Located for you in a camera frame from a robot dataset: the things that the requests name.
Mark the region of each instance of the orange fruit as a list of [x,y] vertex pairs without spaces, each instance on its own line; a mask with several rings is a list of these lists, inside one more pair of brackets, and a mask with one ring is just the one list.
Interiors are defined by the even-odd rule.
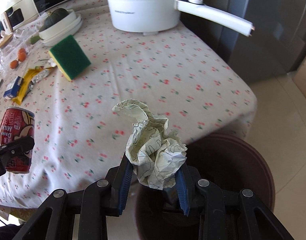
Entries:
[[20,54],[18,54],[18,60],[20,62],[24,61],[26,59],[26,53],[25,52],[22,52]]
[[18,61],[17,60],[13,60],[10,64],[9,64],[9,67],[11,69],[15,69],[18,67]]
[[17,55],[19,56],[19,54],[21,54],[21,53],[26,53],[24,48],[19,49],[19,51],[17,52]]

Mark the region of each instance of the crumpled paper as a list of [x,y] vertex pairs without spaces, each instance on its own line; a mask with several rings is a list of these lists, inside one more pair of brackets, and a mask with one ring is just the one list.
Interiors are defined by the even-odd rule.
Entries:
[[173,130],[166,134],[169,120],[154,115],[140,101],[128,99],[115,105],[112,111],[136,118],[128,139],[125,155],[133,164],[138,181],[150,188],[160,189],[175,185],[175,173],[186,160],[186,146]]

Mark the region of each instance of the small blue carton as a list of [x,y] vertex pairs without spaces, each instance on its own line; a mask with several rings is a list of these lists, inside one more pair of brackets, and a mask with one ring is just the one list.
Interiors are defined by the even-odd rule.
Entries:
[[17,96],[22,81],[23,81],[22,77],[17,76],[16,78],[14,78],[6,87],[4,98],[5,99],[15,98]]

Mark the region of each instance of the red can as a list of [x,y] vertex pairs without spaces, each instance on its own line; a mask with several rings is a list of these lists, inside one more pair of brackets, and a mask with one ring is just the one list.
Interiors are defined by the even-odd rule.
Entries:
[[[9,107],[0,125],[0,146],[25,136],[34,138],[35,115],[19,107]],[[13,157],[6,165],[6,170],[13,173],[29,173],[33,150],[22,156]]]

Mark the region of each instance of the tablecloth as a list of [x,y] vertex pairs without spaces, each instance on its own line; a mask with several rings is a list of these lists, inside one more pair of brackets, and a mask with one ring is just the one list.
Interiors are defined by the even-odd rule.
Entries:
[[[56,69],[23,101],[21,107],[35,113],[31,171],[0,177],[1,205],[35,208],[57,188],[82,190],[104,178],[119,165],[132,131],[130,120],[111,111],[125,99],[166,115],[186,144],[218,129],[243,138],[250,128],[256,97],[194,33],[182,23],[153,36],[120,31],[105,4],[72,0],[62,5],[80,9],[83,25],[74,37],[92,64],[72,82]],[[41,22],[24,28],[34,30]],[[49,48],[40,42],[31,49],[27,64],[1,87],[0,122],[13,105],[2,97],[9,80],[49,58]]]

